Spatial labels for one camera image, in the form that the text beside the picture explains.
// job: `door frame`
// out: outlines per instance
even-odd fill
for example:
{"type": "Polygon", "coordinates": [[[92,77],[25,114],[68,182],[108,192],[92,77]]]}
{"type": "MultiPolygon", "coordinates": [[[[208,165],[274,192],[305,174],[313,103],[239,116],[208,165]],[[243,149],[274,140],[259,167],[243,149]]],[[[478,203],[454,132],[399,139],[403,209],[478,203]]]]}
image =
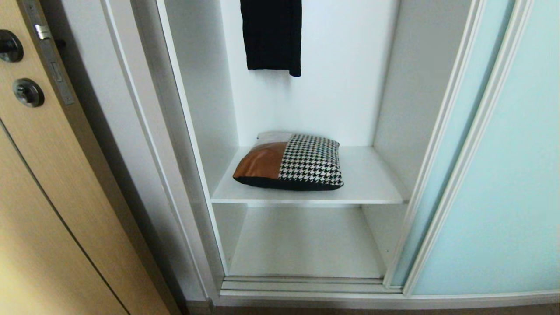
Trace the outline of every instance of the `door frame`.
{"type": "MultiPolygon", "coordinates": [[[[205,204],[202,195],[202,188],[200,187],[200,179],[195,165],[194,156],[192,154],[192,147],[190,143],[178,143],[174,141],[172,130],[168,128],[175,128],[177,126],[168,126],[166,124],[163,107],[161,100],[158,99],[158,91],[160,89],[169,89],[170,87],[158,86],[157,80],[153,76],[171,76],[174,77],[171,64],[174,62],[169,60],[169,55],[152,55],[151,58],[161,58],[159,63],[166,63],[165,69],[158,69],[165,73],[158,73],[155,75],[150,72],[148,66],[148,59],[144,52],[141,36],[138,32],[138,24],[134,18],[134,10],[128,2],[121,2],[119,0],[104,0],[107,8],[107,20],[111,32],[113,32],[118,47],[118,53],[121,55],[123,73],[125,74],[128,84],[131,87],[131,94],[136,98],[136,106],[138,107],[139,120],[146,130],[146,138],[148,143],[152,146],[154,159],[158,162],[161,173],[164,174],[162,181],[168,194],[173,201],[174,211],[183,232],[185,233],[185,240],[189,244],[190,251],[197,265],[197,272],[201,279],[204,291],[207,296],[214,301],[216,305],[266,305],[271,306],[275,304],[275,300],[280,302],[282,306],[286,306],[286,301],[290,301],[294,306],[309,306],[309,301],[314,301],[321,305],[329,305],[331,302],[337,302],[341,307],[368,307],[368,308],[459,308],[459,307],[494,307],[506,305],[526,305],[536,303],[554,303],[558,300],[558,290],[553,291],[539,291],[531,293],[512,293],[512,294],[481,294],[481,295],[438,295],[438,296],[420,296],[413,295],[414,287],[418,281],[422,269],[430,256],[430,251],[437,241],[439,231],[445,223],[445,217],[452,205],[452,199],[460,188],[460,180],[468,171],[468,163],[465,163],[475,154],[477,146],[474,145],[484,134],[485,128],[483,124],[473,125],[468,135],[468,141],[461,150],[461,157],[459,158],[455,169],[453,171],[452,180],[450,185],[445,189],[442,196],[440,206],[435,213],[435,219],[431,222],[430,229],[425,236],[421,251],[413,264],[413,269],[407,278],[404,288],[398,287],[393,289],[403,289],[403,294],[350,294],[350,293],[281,293],[281,292],[264,292],[264,291],[237,291],[236,293],[220,293],[221,284],[224,279],[223,269],[221,268],[220,257],[217,250],[208,249],[209,240],[214,239],[213,233],[204,231],[204,225],[197,225],[196,214],[197,211],[204,211],[206,207],[196,209],[192,205],[205,204]],[[180,156],[188,156],[187,159],[181,159],[180,156]],[[198,188],[187,187],[183,181],[186,172],[181,172],[187,168],[191,173],[195,174],[198,188]]],[[[485,8],[486,0],[472,0],[469,18],[465,27],[465,34],[461,40],[460,52],[454,64],[454,71],[448,83],[446,97],[442,105],[436,128],[432,135],[430,146],[422,169],[417,180],[415,187],[416,195],[412,197],[409,209],[407,210],[406,224],[403,225],[401,231],[401,239],[399,240],[398,251],[401,252],[407,240],[408,232],[412,227],[412,222],[416,210],[419,206],[419,200],[424,193],[427,179],[430,177],[432,165],[435,156],[438,152],[439,143],[442,135],[445,133],[445,127],[452,112],[455,97],[462,82],[463,69],[466,67],[470,56],[470,49],[474,41],[480,17],[482,16],[485,8]]],[[[498,60],[494,65],[492,77],[497,82],[503,82],[508,75],[508,66],[511,65],[512,56],[515,55],[517,45],[511,43],[518,43],[522,36],[526,21],[530,15],[530,8],[533,0],[516,0],[512,18],[508,24],[508,31],[502,43],[502,48],[498,56],[498,60]]],[[[161,19],[157,25],[152,25],[162,30],[162,34],[169,34],[170,30],[166,29],[166,15],[164,8],[164,0],[157,1],[158,8],[150,14],[156,17],[154,19],[161,19]]],[[[494,87],[493,81],[488,83],[485,91],[484,99],[496,100],[499,97],[501,89],[494,87]]],[[[173,101],[174,106],[181,107],[178,90],[176,86],[172,87],[173,94],[175,95],[173,101]]],[[[476,122],[487,122],[492,111],[488,110],[490,103],[484,101],[480,104],[481,108],[477,111],[476,122]]],[[[186,132],[186,126],[181,127],[182,132],[186,132]]],[[[206,225],[206,229],[211,228],[211,225],[206,225]]]]}

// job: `closet floor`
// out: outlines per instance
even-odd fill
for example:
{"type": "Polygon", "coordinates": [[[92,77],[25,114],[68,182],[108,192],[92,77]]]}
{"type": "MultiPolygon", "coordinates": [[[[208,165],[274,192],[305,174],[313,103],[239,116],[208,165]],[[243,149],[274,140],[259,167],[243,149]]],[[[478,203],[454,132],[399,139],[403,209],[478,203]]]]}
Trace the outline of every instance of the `closet floor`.
{"type": "Polygon", "coordinates": [[[229,275],[381,278],[385,265],[359,207],[249,207],[229,275]]]}
{"type": "Polygon", "coordinates": [[[243,185],[232,176],[250,147],[240,147],[218,184],[215,203],[406,203],[409,193],[373,147],[340,147],[340,170],[344,186],[334,191],[281,191],[243,185]]]}

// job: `closet side wall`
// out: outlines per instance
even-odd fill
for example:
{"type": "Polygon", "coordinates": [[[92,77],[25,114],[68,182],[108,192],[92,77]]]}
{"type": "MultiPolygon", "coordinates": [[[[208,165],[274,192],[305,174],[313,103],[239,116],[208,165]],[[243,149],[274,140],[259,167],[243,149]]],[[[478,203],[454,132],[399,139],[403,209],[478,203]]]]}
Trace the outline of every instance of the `closet side wall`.
{"type": "Polygon", "coordinates": [[[238,143],[220,3],[166,0],[165,6],[183,80],[178,85],[188,101],[183,107],[188,106],[212,194],[238,143]]]}
{"type": "Polygon", "coordinates": [[[239,0],[221,0],[241,146],[284,130],[371,146],[398,1],[302,0],[301,77],[247,70],[239,0]]]}
{"type": "Polygon", "coordinates": [[[377,152],[412,191],[432,135],[470,0],[403,0],[385,81],[377,152]]]}

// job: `black fabric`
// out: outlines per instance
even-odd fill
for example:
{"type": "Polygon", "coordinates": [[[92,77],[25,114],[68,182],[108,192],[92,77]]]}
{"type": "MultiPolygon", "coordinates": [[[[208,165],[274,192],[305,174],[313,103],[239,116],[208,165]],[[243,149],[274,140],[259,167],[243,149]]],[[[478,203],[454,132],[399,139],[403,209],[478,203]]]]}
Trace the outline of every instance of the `black fabric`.
{"type": "Polygon", "coordinates": [[[339,185],[300,182],[292,180],[273,179],[268,177],[234,177],[242,184],[261,188],[282,189],[285,191],[333,191],[340,188],[339,185]]]}
{"type": "Polygon", "coordinates": [[[301,0],[241,0],[247,68],[301,76],[301,0]]]}

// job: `closet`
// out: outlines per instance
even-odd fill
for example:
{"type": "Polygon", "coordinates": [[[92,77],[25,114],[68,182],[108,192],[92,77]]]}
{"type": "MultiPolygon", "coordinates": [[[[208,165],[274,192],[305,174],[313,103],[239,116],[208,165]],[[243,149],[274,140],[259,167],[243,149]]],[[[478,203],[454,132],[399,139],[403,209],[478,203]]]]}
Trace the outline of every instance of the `closet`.
{"type": "Polygon", "coordinates": [[[303,0],[301,77],[247,70],[239,0],[158,7],[222,289],[330,279],[397,292],[381,283],[395,272],[411,199],[421,197],[429,147],[443,132],[471,1],[303,0]],[[345,185],[296,192],[236,182],[237,164],[265,131],[340,142],[345,185]]]}

